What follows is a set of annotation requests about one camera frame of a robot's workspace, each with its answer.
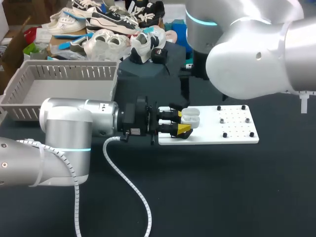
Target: cable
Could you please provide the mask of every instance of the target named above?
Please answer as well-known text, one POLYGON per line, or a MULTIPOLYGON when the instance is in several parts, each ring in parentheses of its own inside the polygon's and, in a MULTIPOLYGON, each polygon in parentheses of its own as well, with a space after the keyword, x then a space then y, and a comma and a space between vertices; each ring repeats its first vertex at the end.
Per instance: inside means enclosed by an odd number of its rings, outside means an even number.
POLYGON ((41 144, 40 142, 35 142, 35 141, 31 141, 31 140, 18 140, 18 142, 23 143, 23 144, 27 144, 27 145, 30 145, 33 147, 37 147, 37 148, 40 148, 40 146, 42 146, 44 148, 44 150, 49 151, 49 152, 53 153, 54 155, 58 156, 68 167, 70 174, 73 177, 74 183, 75 183, 75 229, 76 229, 76 235, 77 235, 77 237, 81 237, 80 226, 79 226, 79 183, 78 183, 77 175, 74 171, 73 166, 70 164, 68 159, 63 155, 63 152, 60 152, 56 148, 52 148, 50 146, 41 144))
POLYGON ((146 233, 144 237, 149 237, 150 231, 152 229, 152 213, 150 211, 149 205, 144 198, 144 196, 141 194, 141 192, 135 187, 135 185, 117 168, 117 166, 111 161, 108 153, 107 153, 107 145, 109 142, 112 141, 120 141, 120 137, 110 137, 107 139, 104 144, 103 144, 103 154, 105 156, 105 159, 108 161, 110 166, 130 185, 130 187, 137 193, 137 195, 140 197, 142 200, 143 204, 145 205, 146 211, 147 211, 147 216, 148 216, 148 225, 146 229, 146 233))

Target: white cable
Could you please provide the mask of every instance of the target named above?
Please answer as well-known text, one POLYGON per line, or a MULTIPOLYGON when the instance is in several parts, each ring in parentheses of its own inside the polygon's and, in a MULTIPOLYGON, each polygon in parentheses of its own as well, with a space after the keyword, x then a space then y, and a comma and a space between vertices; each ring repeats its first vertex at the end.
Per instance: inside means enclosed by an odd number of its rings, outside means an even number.
POLYGON ((77 175, 74 171, 73 166, 70 164, 68 159, 63 155, 63 152, 59 151, 56 148, 41 144, 40 142, 35 142, 35 141, 30 141, 30 140, 18 140, 18 142, 23 143, 23 144, 27 144, 27 145, 30 145, 33 147, 37 147, 37 148, 40 148, 40 146, 42 146, 44 148, 44 150, 49 151, 49 152, 53 153, 54 155, 58 156, 68 167, 68 169, 71 173, 71 176, 74 179, 74 183, 75 183, 75 229, 76 229, 76 235, 77 235, 77 237, 81 237, 80 226, 79 226, 79 183, 78 183, 77 175))
POLYGON ((147 211, 147 216, 148 216, 148 225, 147 225, 147 229, 146 229, 146 233, 145 233, 144 237, 149 237, 150 230, 152 229, 152 213, 150 211, 149 205, 148 205, 146 199, 144 198, 144 196, 141 194, 141 192, 135 187, 135 185, 111 161, 111 159, 107 153, 107 145, 109 142, 112 142, 112 141, 120 141, 120 138, 119 137, 110 137, 109 139, 107 139, 103 144, 103 154, 105 156, 105 159, 107 159, 108 163, 110 164, 110 166, 112 166, 112 168, 132 187, 132 189, 137 193, 137 195, 140 197, 143 204, 145 205, 145 208, 147 211))
POLYGON ((38 143, 38 146, 39 146, 39 156, 40 156, 39 174, 38 174, 38 177, 37 177, 35 183, 33 185, 30 185, 30 187, 36 187, 40 183, 40 180, 41 180, 41 178, 43 176, 43 170, 44 170, 44 163, 45 163, 44 146, 40 142, 37 142, 37 143, 38 143))

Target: black sneaker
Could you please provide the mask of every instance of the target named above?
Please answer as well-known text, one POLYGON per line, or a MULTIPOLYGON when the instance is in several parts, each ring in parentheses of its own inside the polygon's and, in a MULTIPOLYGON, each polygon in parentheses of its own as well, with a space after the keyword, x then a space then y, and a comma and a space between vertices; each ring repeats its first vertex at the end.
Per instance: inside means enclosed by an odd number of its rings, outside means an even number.
POLYGON ((74 13, 85 18, 91 17, 96 7, 101 7, 101 4, 91 0, 74 0, 73 2, 74 13))
POLYGON ((98 8, 92 13, 90 24, 124 35, 134 35, 138 29, 138 23, 135 19, 118 15, 115 12, 103 13, 98 8))
POLYGON ((159 25, 161 18, 164 16, 164 5, 162 1, 156 1, 156 3, 148 3, 144 14, 139 14, 140 19, 139 27, 147 28, 154 25, 159 25))

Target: white perforated plate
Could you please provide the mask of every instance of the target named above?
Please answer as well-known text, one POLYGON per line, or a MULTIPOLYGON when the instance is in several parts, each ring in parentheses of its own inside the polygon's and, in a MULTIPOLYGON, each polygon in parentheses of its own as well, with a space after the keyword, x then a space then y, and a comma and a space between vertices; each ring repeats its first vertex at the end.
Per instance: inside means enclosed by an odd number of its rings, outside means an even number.
MULTIPOLYGON (((251 116, 249 107, 241 109, 242 105, 192 106, 200 110, 200 125, 187 140, 172 138, 170 134, 159 133, 160 145, 206 145, 206 144, 255 144, 259 136, 251 116)), ((170 111, 169 107, 160 107, 160 111, 170 111)), ((170 121, 160 120, 159 124, 170 124, 170 121)))

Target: hole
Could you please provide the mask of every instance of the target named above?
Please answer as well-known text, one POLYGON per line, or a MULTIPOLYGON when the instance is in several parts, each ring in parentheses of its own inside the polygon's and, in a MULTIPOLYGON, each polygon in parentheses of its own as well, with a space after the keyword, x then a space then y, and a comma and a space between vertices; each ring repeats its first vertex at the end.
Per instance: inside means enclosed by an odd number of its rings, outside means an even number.
POLYGON ((260 59, 261 59, 261 57, 262 57, 261 52, 257 53, 257 55, 256 55, 256 59, 257 59, 257 60, 260 60, 260 59))

